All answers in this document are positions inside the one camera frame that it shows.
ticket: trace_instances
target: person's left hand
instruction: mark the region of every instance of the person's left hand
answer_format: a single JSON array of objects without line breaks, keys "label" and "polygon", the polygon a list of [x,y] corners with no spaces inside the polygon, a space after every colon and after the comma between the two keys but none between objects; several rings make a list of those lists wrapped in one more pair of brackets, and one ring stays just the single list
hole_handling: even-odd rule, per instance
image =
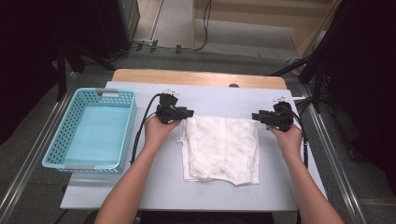
[{"label": "person's left hand", "polygon": [[180,124],[181,120],[169,124],[162,124],[157,116],[149,118],[145,123],[145,146],[159,150],[173,129]]}]

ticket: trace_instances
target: white table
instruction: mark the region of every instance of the white table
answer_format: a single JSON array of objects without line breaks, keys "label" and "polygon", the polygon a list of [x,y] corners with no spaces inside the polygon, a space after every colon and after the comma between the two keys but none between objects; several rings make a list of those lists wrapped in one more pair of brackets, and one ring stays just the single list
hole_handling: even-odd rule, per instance
[{"label": "white table", "polygon": [[[171,89],[180,93],[177,105],[193,109],[196,115],[210,115],[251,119],[251,113],[260,109],[273,110],[273,99],[290,97],[289,91],[243,89],[172,84],[108,82],[107,88],[132,89],[136,93],[137,113],[132,133],[131,155],[135,133],[149,100],[156,93]],[[155,101],[151,111],[155,111]],[[157,155],[151,168],[147,187],[140,204],[141,210],[173,211],[295,211],[297,204],[286,163],[277,147],[275,137],[257,122],[260,136],[260,184],[235,187],[225,181],[210,183],[185,182],[181,144],[181,127],[174,129]],[[139,146],[144,142],[140,137]],[[325,194],[318,169],[309,151],[309,172]],[[61,208],[97,209],[111,191],[120,175],[73,174]]]}]

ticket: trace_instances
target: basket handle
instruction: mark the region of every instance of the basket handle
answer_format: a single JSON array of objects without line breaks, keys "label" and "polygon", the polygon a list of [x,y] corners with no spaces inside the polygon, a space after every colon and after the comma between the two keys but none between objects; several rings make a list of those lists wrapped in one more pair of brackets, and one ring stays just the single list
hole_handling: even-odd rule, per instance
[{"label": "basket handle", "polygon": [[85,170],[85,171],[92,171],[95,169],[94,166],[89,165],[65,165],[65,170]]},{"label": "basket handle", "polygon": [[105,88],[96,88],[96,94],[99,96],[103,96],[104,93],[112,93],[117,95],[108,95],[109,97],[119,97],[119,90],[117,89],[105,89]]}]

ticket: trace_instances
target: fabric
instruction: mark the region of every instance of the fabric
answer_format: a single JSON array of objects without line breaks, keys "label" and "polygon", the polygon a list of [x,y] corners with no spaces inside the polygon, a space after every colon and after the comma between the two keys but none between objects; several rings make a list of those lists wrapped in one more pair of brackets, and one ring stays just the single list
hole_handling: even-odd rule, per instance
[{"label": "fabric", "polygon": [[254,120],[194,116],[185,121],[181,141],[186,181],[259,183],[259,136]]}]

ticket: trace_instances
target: blue basket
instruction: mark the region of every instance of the blue basket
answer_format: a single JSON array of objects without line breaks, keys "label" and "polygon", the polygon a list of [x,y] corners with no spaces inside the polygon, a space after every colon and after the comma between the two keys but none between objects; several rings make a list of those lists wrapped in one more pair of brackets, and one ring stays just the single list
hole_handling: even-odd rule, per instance
[{"label": "blue basket", "polygon": [[78,89],[43,166],[62,172],[122,172],[135,113],[133,91]]}]

